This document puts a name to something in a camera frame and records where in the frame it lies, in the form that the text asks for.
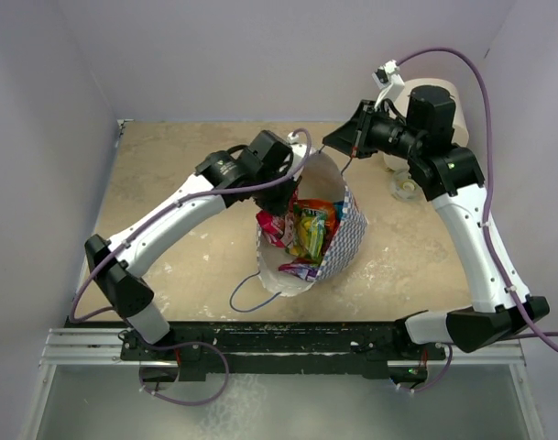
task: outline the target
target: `white wall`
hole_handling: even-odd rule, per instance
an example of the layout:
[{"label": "white wall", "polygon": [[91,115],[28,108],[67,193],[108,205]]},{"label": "white wall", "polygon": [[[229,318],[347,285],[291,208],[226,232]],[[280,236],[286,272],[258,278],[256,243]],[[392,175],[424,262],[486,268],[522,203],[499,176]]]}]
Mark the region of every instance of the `white wall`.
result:
[{"label": "white wall", "polygon": [[0,440],[17,437],[68,311],[115,135],[56,5],[0,0]]},{"label": "white wall", "polygon": [[[481,61],[515,0],[59,3],[118,117],[344,120],[391,58],[449,45]],[[444,55],[404,71],[469,81]]]},{"label": "white wall", "polygon": [[[519,0],[486,62],[493,212],[521,277],[550,302],[540,327],[558,330],[558,0]],[[558,355],[540,341],[525,342],[524,351],[547,435],[558,440]]]}]

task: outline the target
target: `gray floor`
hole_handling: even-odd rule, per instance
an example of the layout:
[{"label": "gray floor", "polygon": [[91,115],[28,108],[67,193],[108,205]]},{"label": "gray floor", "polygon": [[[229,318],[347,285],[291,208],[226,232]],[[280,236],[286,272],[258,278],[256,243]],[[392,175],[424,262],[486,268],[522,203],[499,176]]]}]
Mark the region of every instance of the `gray floor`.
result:
[{"label": "gray floor", "polygon": [[[165,393],[198,399],[220,383]],[[58,368],[38,440],[528,438],[507,366],[454,366],[413,396],[385,380],[240,375],[218,401],[185,408],[138,388],[134,367]]]}]

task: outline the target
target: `paper towel roll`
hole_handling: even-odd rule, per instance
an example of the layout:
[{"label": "paper towel roll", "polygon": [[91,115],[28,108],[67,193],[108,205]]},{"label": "paper towel roll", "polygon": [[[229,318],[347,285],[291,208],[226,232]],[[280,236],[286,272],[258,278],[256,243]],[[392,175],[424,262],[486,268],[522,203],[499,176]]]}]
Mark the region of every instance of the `paper towel roll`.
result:
[{"label": "paper towel roll", "polygon": [[[408,80],[405,82],[405,89],[400,94],[399,98],[395,100],[395,106],[403,115],[406,115],[407,107],[409,106],[410,92],[415,87],[419,87],[420,85],[438,85],[450,92],[450,95],[454,98],[455,101],[455,115],[453,123],[454,137],[452,137],[452,141],[460,147],[467,146],[470,136],[468,135],[468,129],[465,126],[464,112],[462,111],[462,104],[460,103],[460,95],[451,82],[446,80],[438,80],[436,78],[419,78],[416,80]],[[389,167],[393,171],[403,170],[409,167],[405,159],[390,156],[388,154],[384,155],[384,159],[387,167]]]}]

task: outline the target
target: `tabletop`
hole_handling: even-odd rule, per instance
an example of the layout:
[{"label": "tabletop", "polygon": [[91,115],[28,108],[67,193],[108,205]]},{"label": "tabletop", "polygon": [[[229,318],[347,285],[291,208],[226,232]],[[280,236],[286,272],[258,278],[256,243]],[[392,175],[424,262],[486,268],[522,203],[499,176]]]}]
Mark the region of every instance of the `tabletop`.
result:
[{"label": "tabletop", "polygon": [[[134,224],[185,182],[210,152],[248,144],[262,129],[281,137],[306,127],[313,144],[337,123],[139,123],[126,127],[96,232],[108,238]],[[326,148],[338,166],[347,157]],[[168,320],[184,321],[390,321],[422,310],[470,304],[464,270],[442,220],[423,197],[403,202],[389,190],[392,173],[381,155],[354,160],[346,180],[368,227],[353,263],[333,278],[294,297],[278,297],[253,313],[237,313],[228,299],[257,271],[256,205],[236,203],[194,228],[172,246],[144,280]],[[257,278],[235,305],[247,309],[270,296]],[[78,315],[107,305],[92,285]],[[94,318],[119,320],[115,313]]]}]

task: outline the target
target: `open bag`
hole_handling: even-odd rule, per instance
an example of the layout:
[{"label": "open bag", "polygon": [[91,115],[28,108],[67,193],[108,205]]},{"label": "open bag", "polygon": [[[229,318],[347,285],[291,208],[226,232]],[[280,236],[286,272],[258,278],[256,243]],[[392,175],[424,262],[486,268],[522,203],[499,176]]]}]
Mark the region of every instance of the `open bag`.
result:
[{"label": "open bag", "polygon": [[258,277],[265,289],[273,293],[280,292],[281,296],[294,296],[308,291],[315,282],[327,280],[344,270],[358,253],[367,229],[367,220],[360,212],[354,195],[328,155],[312,150],[301,177],[299,198],[334,203],[344,201],[342,218],[313,281],[280,272],[280,265],[290,263],[295,258],[285,249],[272,246],[257,225]]}]

